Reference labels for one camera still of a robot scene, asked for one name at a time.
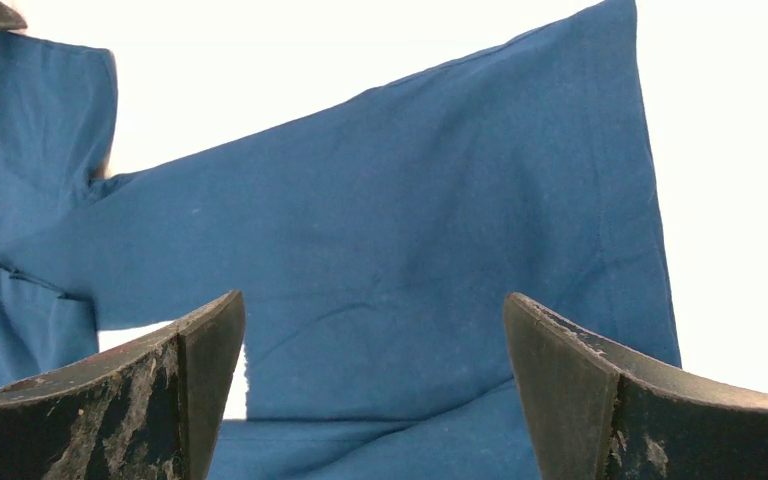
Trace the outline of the dark blue t shirt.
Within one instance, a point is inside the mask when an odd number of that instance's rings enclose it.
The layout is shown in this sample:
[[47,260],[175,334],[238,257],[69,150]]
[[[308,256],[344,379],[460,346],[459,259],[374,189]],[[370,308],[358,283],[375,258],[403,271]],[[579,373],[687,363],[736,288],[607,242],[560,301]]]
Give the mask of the dark blue t shirt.
[[680,361],[636,37],[604,1],[100,180],[110,51],[1,34],[0,387],[237,289],[247,417],[212,478],[536,478],[508,293]]

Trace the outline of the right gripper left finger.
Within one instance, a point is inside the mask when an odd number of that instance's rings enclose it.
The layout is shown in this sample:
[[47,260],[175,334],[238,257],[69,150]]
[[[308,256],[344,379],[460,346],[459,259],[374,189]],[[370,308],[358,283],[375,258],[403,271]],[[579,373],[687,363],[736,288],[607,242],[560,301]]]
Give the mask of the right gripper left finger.
[[0,479],[205,478],[244,332],[244,300],[231,291],[0,388]]

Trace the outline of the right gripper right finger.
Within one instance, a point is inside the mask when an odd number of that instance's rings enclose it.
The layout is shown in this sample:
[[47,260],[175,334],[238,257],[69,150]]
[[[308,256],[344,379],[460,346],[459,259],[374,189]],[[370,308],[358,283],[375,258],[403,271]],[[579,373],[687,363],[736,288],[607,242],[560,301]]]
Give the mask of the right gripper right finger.
[[533,299],[504,304],[544,479],[768,479],[768,393],[701,377]]

